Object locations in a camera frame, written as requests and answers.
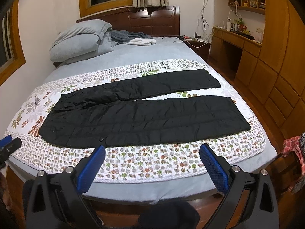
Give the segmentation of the wooden nightstand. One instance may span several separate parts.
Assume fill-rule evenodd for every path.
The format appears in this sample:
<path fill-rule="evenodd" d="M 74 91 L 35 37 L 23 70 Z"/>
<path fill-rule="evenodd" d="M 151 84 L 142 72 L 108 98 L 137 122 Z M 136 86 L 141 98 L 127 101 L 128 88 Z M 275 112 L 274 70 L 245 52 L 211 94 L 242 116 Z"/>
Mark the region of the wooden nightstand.
<path fill-rule="evenodd" d="M 183 42 L 204 61 L 208 60 L 211 43 L 198 38 L 184 38 Z"/>

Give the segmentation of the floral quilted bedspread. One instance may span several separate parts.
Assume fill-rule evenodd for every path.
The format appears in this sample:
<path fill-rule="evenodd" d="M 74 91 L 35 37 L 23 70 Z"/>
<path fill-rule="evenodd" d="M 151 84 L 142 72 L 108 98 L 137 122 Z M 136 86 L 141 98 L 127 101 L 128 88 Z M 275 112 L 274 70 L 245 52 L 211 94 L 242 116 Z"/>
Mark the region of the floral quilted bedspread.
<path fill-rule="evenodd" d="M 145 183 L 206 172 L 207 143 L 230 164 L 267 145 L 258 119 L 209 65 L 159 60 L 65 77 L 34 89 L 7 127 L 22 146 L 14 157 L 57 173 L 105 147 L 95 178 Z"/>

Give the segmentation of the red plaid cloth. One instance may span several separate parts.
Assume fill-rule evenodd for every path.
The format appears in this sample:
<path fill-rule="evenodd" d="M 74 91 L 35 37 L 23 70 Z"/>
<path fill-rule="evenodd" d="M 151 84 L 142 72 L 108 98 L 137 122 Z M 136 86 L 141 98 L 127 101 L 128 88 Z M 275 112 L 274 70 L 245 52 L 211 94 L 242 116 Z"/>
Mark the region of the red plaid cloth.
<path fill-rule="evenodd" d="M 291 193 L 297 193 L 304 187 L 304 132 L 300 136 L 285 139 L 283 142 L 282 156 L 293 155 L 295 165 L 300 170 L 297 180 L 289 186 Z"/>

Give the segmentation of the dark grey and white blanket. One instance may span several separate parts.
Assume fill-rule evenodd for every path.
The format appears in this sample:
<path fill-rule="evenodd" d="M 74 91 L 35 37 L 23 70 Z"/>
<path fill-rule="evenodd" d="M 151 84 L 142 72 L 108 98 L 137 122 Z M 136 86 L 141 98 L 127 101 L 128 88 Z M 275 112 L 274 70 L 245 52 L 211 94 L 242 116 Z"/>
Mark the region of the dark grey and white blanket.
<path fill-rule="evenodd" d="M 134 46 L 151 46 L 157 41 L 143 32 L 132 33 L 126 30 L 111 30 L 111 38 L 118 44 L 128 44 Z"/>

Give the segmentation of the wooden desk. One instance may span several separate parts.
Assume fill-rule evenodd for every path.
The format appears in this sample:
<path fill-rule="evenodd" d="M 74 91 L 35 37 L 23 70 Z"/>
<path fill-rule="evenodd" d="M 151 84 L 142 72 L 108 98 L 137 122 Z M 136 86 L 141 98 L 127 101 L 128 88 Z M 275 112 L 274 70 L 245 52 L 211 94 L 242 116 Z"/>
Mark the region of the wooden desk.
<path fill-rule="evenodd" d="M 249 85 L 258 63 L 261 44 L 219 27 L 213 30 L 209 61 L 232 80 L 238 79 L 245 86 Z"/>

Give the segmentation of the black padded pants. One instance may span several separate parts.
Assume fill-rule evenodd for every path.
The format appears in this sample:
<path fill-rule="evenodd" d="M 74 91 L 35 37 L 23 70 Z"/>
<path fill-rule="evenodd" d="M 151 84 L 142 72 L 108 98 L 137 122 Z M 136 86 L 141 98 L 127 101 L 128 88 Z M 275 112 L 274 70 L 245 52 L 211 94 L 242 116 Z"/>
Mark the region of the black padded pants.
<path fill-rule="evenodd" d="M 219 88 L 205 69 L 173 71 L 83 88 L 60 97 L 39 129 L 67 148 L 188 143 L 250 130 L 229 97 L 161 96 Z"/>

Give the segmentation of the wooden wardrobe cabinet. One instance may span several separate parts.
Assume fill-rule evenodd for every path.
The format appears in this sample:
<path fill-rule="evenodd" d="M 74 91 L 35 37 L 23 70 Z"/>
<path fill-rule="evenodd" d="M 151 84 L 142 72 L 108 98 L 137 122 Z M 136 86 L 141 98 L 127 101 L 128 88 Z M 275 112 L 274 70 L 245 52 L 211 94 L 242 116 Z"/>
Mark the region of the wooden wardrobe cabinet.
<path fill-rule="evenodd" d="M 304 132 L 304 23 L 289 0 L 265 0 L 265 34 L 253 70 L 235 84 L 263 120 L 272 145 Z"/>

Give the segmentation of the grey pillow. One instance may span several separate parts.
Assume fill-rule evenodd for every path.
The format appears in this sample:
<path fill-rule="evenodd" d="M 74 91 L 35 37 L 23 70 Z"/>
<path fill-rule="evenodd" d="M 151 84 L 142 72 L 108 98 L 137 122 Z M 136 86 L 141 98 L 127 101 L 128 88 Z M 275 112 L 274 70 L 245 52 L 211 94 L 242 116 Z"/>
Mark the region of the grey pillow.
<path fill-rule="evenodd" d="M 102 39 L 94 34 L 80 34 L 65 39 L 51 48 L 50 60 L 71 64 L 104 55 L 113 50 L 109 33 L 106 33 Z"/>

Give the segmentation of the dark wooden headboard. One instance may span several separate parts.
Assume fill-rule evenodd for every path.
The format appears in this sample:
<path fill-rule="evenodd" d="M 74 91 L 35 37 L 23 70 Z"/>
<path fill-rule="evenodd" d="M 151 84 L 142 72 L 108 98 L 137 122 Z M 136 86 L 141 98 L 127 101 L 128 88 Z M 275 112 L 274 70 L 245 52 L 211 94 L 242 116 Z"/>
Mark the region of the dark wooden headboard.
<path fill-rule="evenodd" d="M 179 6 L 151 7 L 146 10 L 118 8 L 81 18 L 76 23 L 94 19 L 109 22 L 114 30 L 143 32 L 152 37 L 180 35 Z"/>

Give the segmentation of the folded grey duvet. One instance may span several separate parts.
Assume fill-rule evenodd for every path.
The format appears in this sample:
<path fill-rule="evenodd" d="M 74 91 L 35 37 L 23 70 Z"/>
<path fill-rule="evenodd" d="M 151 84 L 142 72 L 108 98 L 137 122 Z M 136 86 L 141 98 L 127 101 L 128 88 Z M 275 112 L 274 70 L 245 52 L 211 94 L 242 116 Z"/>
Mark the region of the folded grey duvet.
<path fill-rule="evenodd" d="M 82 21 L 59 33 L 51 47 L 53 48 L 62 41 L 80 34 L 94 34 L 101 39 L 111 28 L 112 25 L 109 22 L 100 19 Z"/>

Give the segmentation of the wooden side window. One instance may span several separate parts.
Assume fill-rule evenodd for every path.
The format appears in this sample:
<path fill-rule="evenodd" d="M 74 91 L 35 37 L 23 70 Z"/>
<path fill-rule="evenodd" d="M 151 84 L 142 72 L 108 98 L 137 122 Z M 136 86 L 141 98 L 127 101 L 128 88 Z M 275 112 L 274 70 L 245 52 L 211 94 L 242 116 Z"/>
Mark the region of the wooden side window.
<path fill-rule="evenodd" d="M 21 46 L 18 8 L 19 0 L 14 0 L 1 19 L 1 85 L 26 63 Z"/>

